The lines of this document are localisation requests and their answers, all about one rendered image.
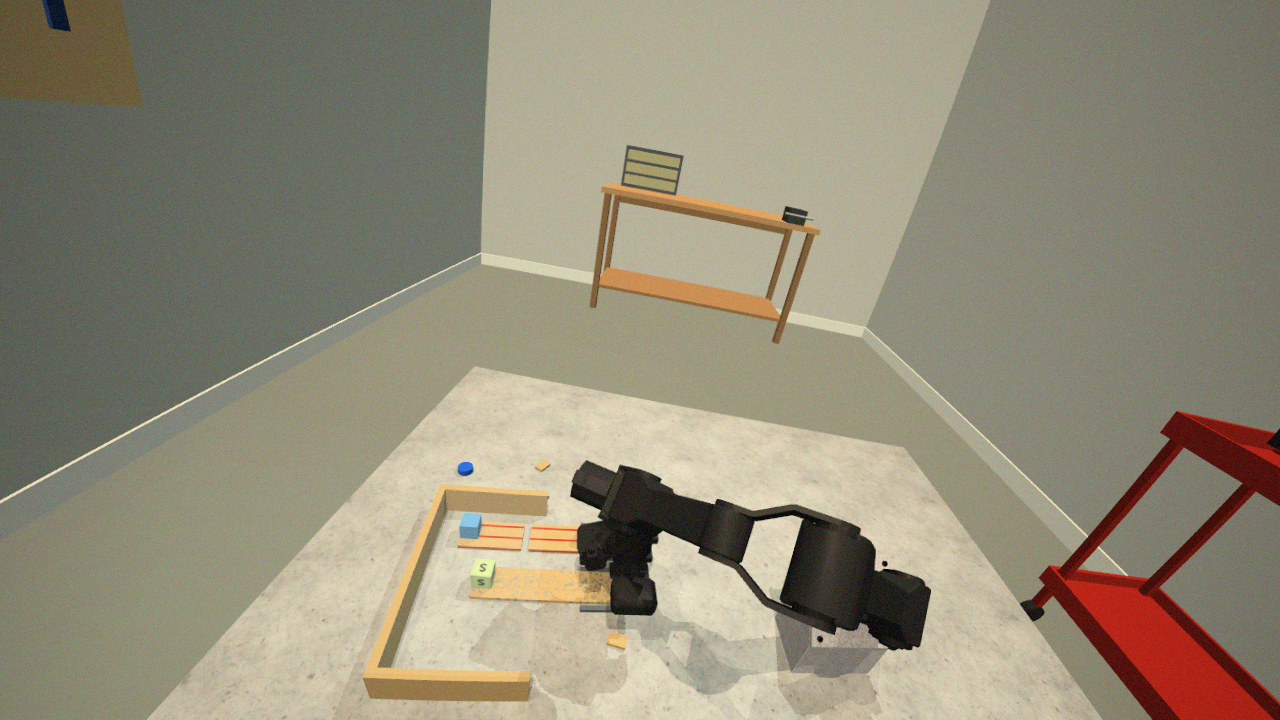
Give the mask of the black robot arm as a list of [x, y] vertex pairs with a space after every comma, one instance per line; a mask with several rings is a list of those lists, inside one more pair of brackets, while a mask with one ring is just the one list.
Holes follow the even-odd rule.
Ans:
[[[861, 623], [891, 651], [920, 647], [931, 587], [909, 573], [874, 570], [876, 548], [861, 528], [797, 503], [755, 511], [721, 498], [708, 503], [675, 495], [660, 480], [639, 468], [620, 464], [612, 471], [582, 462], [570, 496], [602, 510], [603, 521], [579, 527], [580, 565], [595, 571], [607, 560], [622, 562], [618, 534], [657, 537], [666, 530], [733, 568], [767, 609], [833, 635], [837, 626], [852, 632]], [[791, 515], [803, 521], [778, 603], [739, 562], [755, 521]]]

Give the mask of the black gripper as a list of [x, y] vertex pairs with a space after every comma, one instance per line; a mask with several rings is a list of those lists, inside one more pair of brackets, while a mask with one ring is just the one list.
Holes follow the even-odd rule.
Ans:
[[648, 562], [653, 561], [652, 544], [658, 544], [659, 536], [618, 534], [618, 541], [622, 562], [611, 562], [611, 611], [652, 616], [657, 609], [657, 584], [649, 577]]

